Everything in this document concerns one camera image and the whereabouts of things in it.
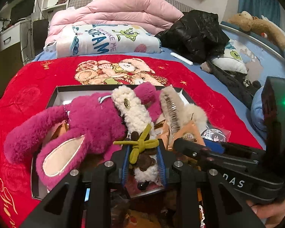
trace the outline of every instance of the red blanket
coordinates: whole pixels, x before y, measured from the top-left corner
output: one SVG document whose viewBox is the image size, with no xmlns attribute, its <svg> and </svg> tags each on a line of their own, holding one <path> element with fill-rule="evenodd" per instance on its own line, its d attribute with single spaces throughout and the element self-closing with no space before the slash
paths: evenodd
<svg viewBox="0 0 285 228">
<path fill-rule="evenodd" d="M 179 62 L 102 55 L 30 63 L 12 78 L 0 100 L 0 215 L 9 227 L 19 227 L 38 201 L 31 198 L 31 159 L 21 165 L 9 164 L 2 147 L 6 135 L 42 111 L 56 86 L 142 81 L 183 88 L 214 126 L 231 131 L 230 142 L 261 148 L 228 100 Z"/>
</svg>

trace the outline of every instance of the brown plush toy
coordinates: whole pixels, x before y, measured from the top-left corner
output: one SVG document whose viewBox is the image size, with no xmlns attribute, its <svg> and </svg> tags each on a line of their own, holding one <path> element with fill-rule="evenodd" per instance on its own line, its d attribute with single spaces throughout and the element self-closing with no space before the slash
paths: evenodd
<svg viewBox="0 0 285 228">
<path fill-rule="evenodd" d="M 277 27 L 266 20 L 253 18 L 248 12 L 243 11 L 229 18 L 227 22 L 238 25 L 245 32 L 252 31 L 258 35 L 266 33 L 269 41 L 282 51 L 285 50 L 285 36 Z"/>
</svg>

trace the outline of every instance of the pink comforter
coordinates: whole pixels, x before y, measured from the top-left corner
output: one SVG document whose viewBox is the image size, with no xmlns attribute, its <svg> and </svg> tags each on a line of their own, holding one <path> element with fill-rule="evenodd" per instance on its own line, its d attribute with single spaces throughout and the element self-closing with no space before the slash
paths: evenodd
<svg viewBox="0 0 285 228">
<path fill-rule="evenodd" d="M 88 5 L 58 11 L 51 20 L 45 45 L 56 41 L 67 25 L 139 25 L 151 34 L 169 29 L 183 16 L 165 0 L 93 0 Z"/>
</svg>

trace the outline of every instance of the white blanket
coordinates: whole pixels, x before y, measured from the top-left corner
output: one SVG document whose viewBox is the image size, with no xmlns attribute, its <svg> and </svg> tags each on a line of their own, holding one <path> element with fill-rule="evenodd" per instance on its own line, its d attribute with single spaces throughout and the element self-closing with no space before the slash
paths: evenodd
<svg viewBox="0 0 285 228">
<path fill-rule="evenodd" d="M 160 48 L 160 40 L 137 25 L 70 25 L 56 42 L 56 55 L 160 53 Z"/>
</svg>

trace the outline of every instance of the blue cloth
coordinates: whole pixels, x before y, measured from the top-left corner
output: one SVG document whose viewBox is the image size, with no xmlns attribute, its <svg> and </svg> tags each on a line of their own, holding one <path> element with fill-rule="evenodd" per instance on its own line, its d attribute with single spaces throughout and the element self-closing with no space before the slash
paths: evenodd
<svg viewBox="0 0 285 228">
<path fill-rule="evenodd" d="M 263 108 L 262 108 L 262 98 L 261 94 L 263 91 L 263 87 L 261 87 L 255 93 L 252 104 L 251 104 L 251 119 L 259 134 L 266 139 L 267 130 L 266 126 L 264 125 L 264 115 L 263 115 Z"/>
<path fill-rule="evenodd" d="M 247 11 L 253 16 L 267 17 L 280 26 L 280 3 L 278 0 L 239 0 L 238 13 Z"/>
<path fill-rule="evenodd" d="M 265 139 L 266 138 L 266 126 L 264 125 L 264 115 L 262 109 L 262 94 L 263 88 L 260 88 L 254 95 L 251 105 L 251 119 L 252 122 L 259 132 L 259 134 Z"/>
</svg>

